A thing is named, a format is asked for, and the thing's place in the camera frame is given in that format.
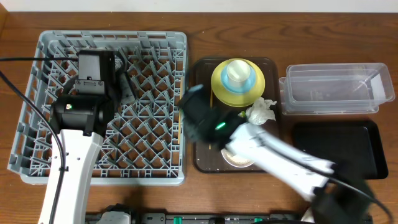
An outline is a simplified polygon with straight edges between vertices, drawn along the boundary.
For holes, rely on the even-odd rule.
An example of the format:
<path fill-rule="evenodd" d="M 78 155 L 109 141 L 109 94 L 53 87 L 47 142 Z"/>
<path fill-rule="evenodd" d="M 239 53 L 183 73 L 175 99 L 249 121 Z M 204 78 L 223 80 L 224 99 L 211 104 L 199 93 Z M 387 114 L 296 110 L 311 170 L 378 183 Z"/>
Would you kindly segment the green orange snack wrapper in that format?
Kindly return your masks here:
<path fill-rule="evenodd" d="M 247 118 L 246 112 L 245 112 L 245 111 L 240 112 L 240 113 L 238 114 L 238 116 L 239 116 L 239 117 L 242 117 L 242 118 Z"/>

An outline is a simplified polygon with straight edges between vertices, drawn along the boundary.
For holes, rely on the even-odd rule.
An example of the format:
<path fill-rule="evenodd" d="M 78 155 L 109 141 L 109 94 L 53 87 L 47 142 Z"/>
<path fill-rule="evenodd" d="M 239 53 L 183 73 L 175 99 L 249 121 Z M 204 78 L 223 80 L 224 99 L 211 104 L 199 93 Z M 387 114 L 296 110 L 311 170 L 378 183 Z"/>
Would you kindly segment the white bowl with food residue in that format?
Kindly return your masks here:
<path fill-rule="evenodd" d="M 221 150 L 221 154 L 224 160 L 231 166 L 237 168 L 245 168 L 254 164 L 254 162 L 250 159 L 245 159 L 237 154 L 233 154 L 226 149 Z"/>

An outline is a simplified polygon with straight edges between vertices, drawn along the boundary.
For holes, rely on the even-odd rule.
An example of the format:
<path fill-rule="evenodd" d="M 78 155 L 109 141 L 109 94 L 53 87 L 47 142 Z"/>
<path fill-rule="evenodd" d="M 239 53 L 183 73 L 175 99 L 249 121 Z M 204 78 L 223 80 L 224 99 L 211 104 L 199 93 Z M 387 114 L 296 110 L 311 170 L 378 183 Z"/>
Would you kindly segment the white tissue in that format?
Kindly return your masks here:
<path fill-rule="evenodd" d="M 275 121 L 275 113 L 271 110 L 271 106 L 276 104 L 276 101 L 266 100 L 263 97 L 258 98 L 245 112 L 248 122 L 260 126 L 268 120 Z"/>

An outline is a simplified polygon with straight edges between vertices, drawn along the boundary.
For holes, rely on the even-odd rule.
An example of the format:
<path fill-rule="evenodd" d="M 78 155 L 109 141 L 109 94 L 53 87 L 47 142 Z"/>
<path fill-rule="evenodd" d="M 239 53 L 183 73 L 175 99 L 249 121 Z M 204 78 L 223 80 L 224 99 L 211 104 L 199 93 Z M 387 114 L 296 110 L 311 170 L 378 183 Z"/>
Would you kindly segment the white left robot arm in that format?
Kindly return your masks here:
<path fill-rule="evenodd" d="M 52 161 L 39 223 L 84 223 L 108 123 L 135 99 L 123 49 L 79 51 L 78 73 L 50 107 Z"/>

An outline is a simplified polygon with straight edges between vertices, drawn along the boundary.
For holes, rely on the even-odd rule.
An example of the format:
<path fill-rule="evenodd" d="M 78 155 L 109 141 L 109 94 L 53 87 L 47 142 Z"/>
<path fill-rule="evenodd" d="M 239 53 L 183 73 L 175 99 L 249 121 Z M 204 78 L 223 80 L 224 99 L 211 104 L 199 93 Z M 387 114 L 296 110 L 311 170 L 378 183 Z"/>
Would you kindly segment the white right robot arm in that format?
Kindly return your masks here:
<path fill-rule="evenodd" d="M 178 103 L 193 141 L 243 157 L 277 177 L 310 202 L 312 223 L 362 223 L 374 195 L 358 171 L 307 154 L 252 124 L 244 112 L 210 105 L 202 85 Z"/>

